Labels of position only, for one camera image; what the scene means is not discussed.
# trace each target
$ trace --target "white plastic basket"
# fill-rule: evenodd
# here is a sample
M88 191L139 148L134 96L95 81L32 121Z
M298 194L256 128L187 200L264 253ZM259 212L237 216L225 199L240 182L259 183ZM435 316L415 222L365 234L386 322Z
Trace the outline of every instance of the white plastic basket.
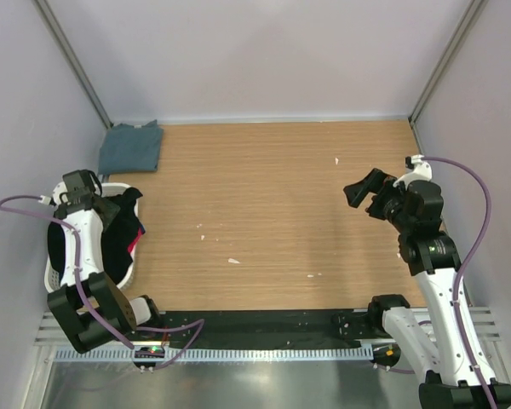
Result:
M125 183L102 183L102 196L115 196L117 194L123 193L125 190L127 190L130 186ZM136 200L135 204L135 215L138 216L138 200ZM132 264L130 265L129 269L127 270L127 273L121 280L121 282L118 284L119 290L126 290L129 285L132 283L134 278L134 271L135 271L135 253L136 253L136 246L133 247L133 250L130 252L130 256L133 259ZM45 284L45 289L48 292L53 292L55 290L60 289L60 279L59 279L59 273L54 271L51 267L51 261L48 257L48 262L45 266L45 275L43 276L43 283Z

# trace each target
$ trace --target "gray floor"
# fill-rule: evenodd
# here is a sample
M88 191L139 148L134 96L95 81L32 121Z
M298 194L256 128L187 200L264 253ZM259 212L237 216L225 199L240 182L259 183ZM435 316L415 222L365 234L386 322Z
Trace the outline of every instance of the gray floor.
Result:
M420 408L413 375L364 362L180 364L153 374L132 368L55 363L43 408ZM81 390L87 387L99 390Z

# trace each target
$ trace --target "wooden table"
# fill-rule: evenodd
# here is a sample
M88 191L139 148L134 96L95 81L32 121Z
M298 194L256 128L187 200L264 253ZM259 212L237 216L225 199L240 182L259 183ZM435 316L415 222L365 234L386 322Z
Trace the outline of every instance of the wooden table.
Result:
M342 192L416 152L406 121L166 126L157 173L111 177L144 193L126 294L162 310L422 306L395 230Z

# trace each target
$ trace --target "folded teal towel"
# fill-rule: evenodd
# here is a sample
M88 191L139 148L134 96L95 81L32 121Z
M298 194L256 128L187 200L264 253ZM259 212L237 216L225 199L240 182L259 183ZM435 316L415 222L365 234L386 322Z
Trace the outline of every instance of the folded teal towel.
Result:
M157 170L163 129L152 121L144 126L119 124L106 133L100 148L99 174Z

